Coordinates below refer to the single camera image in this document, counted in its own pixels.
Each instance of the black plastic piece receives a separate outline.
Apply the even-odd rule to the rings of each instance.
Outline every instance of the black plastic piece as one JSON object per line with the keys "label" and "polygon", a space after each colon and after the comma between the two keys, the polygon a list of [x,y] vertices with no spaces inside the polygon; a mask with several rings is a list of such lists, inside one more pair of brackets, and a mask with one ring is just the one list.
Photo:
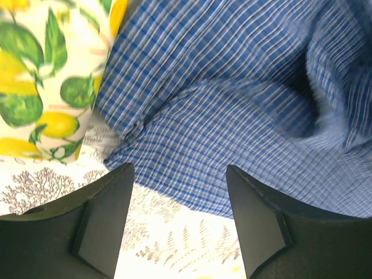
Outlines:
{"label": "black plastic piece", "polygon": [[0,216],[0,278],[113,279],[132,164],[23,215]]}
{"label": "black plastic piece", "polygon": [[372,278],[372,218],[310,206],[236,166],[227,186],[247,278]]}

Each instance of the yellow lemon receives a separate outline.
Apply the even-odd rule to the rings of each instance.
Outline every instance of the yellow lemon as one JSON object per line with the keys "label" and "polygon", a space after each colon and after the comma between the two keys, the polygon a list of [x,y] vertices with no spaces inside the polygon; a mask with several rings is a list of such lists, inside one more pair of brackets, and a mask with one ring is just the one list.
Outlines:
{"label": "yellow lemon", "polygon": [[102,77],[103,75],[101,74],[100,76],[94,78],[93,88],[96,94],[98,94],[99,92],[99,87],[101,86]]}
{"label": "yellow lemon", "polygon": [[79,145],[79,147],[76,149],[76,152],[75,152],[75,161],[77,161],[77,159],[79,158],[79,155],[80,155],[80,149],[81,149],[81,146],[83,145],[83,143],[81,143]]}
{"label": "yellow lemon", "polygon": [[62,112],[44,112],[36,126],[45,124],[42,134],[49,138],[68,138],[80,128],[76,117]]}
{"label": "yellow lemon", "polygon": [[116,38],[121,21],[126,13],[128,0],[117,0],[112,6],[110,13],[110,29],[112,37]]}
{"label": "yellow lemon", "polygon": [[26,9],[30,6],[29,0],[0,0],[0,9],[14,10]]}
{"label": "yellow lemon", "polygon": [[41,153],[34,144],[17,138],[0,138],[0,155],[41,159]]}
{"label": "yellow lemon", "polygon": [[26,66],[11,53],[0,51],[0,92],[6,95],[38,95],[33,82],[19,80],[21,74],[27,74]]}

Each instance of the patterned tablecloth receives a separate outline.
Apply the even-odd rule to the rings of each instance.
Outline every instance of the patterned tablecloth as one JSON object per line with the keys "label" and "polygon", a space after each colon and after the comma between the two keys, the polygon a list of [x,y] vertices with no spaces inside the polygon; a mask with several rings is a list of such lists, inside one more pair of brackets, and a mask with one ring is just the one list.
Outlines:
{"label": "patterned tablecloth", "polygon": [[[96,114],[79,160],[64,166],[0,157],[0,214],[23,213],[100,178],[118,144]],[[233,220],[193,212],[135,185],[115,278],[245,278]]]}

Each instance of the lemon print fabric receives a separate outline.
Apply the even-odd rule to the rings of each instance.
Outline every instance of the lemon print fabric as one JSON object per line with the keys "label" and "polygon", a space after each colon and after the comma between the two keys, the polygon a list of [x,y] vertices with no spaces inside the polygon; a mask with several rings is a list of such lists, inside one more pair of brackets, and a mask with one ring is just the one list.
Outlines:
{"label": "lemon print fabric", "polygon": [[77,160],[127,0],[0,0],[0,155]]}

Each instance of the blue plaid fabric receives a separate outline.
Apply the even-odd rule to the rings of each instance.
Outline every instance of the blue plaid fabric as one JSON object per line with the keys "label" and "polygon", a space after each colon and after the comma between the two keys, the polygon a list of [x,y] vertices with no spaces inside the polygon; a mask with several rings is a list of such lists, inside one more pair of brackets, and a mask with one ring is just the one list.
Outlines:
{"label": "blue plaid fabric", "polygon": [[372,215],[372,4],[143,0],[97,108],[136,182],[232,217],[235,164],[311,205]]}

